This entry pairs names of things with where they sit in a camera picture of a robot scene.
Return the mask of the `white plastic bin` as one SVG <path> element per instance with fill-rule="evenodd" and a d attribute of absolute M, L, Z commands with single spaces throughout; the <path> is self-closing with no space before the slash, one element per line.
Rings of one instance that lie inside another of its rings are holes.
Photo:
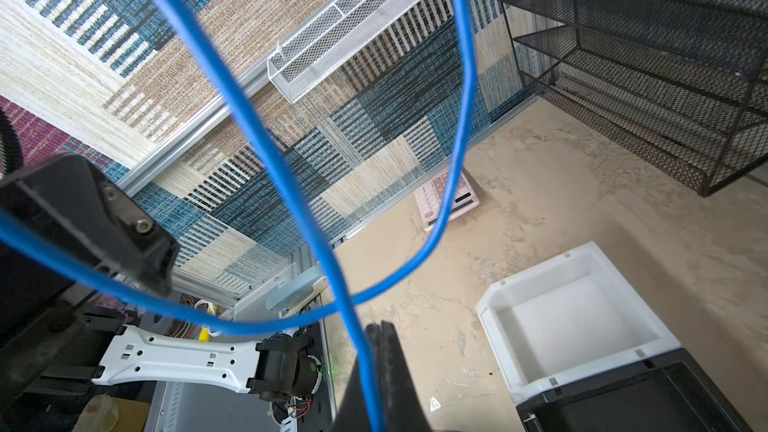
<path fill-rule="evenodd" d="M 594 242 L 493 283 L 476 312 L 515 404 L 681 346 Z"/>

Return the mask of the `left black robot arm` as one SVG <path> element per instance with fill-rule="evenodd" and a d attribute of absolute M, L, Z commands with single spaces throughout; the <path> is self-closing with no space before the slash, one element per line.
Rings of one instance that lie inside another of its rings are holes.
<path fill-rule="evenodd" d="M 1 211 L 109 278 L 124 274 L 165 298 L 178 241 L 87 158 L 28 165 L 1 122 Z M 78 395 L 91 385 L 165 381 L 254 394 L 276 423 L 300 425 L 323 381 L 305 331 L 241 343 L 142 329 L 88 305 L 93 289 L 9 245 L 1 248 L 1 405 L 26 393 Z"/>

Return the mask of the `black plastic bin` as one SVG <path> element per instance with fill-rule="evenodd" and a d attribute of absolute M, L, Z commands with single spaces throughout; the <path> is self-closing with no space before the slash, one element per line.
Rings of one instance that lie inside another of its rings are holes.
<path fill-rule="evenodd" d="M 542 392 L 516 406 L 526 431 L 749 431 L 685 349 Z"/>

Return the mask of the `black mesh shelf rack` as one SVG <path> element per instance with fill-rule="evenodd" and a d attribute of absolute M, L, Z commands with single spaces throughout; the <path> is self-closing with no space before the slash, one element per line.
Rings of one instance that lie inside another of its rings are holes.
<path fill-rule="evenodd" d="M 702 197 L 767 163 L 767 0 L 500 0 L 547 100 Z"/>

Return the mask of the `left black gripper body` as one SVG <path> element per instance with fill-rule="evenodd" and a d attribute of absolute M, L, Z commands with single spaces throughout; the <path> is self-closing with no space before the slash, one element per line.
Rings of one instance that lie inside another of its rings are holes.
<path fill-rule="evenodd" d="M 172 291 L 178 241 L 81 155 L 56 154 L 4 177 L 1 207 L 104 274 L 155 296 Z"/>

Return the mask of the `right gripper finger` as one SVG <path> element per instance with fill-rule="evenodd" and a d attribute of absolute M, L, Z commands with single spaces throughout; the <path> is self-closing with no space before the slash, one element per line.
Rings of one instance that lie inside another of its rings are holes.
<path fill-rule="evenodd" d="M 387 431 L 431 431 L 418 402 L 407 361 L 395 326 L 381 321 L 369 324 L 365 332 L 372 344 L 377 386 L 381 395 Z M 338 404 L 331 430 L 370 431 L 368 412 L 360 381 L 359 361 L 355 360 L 343 399 Z"/>

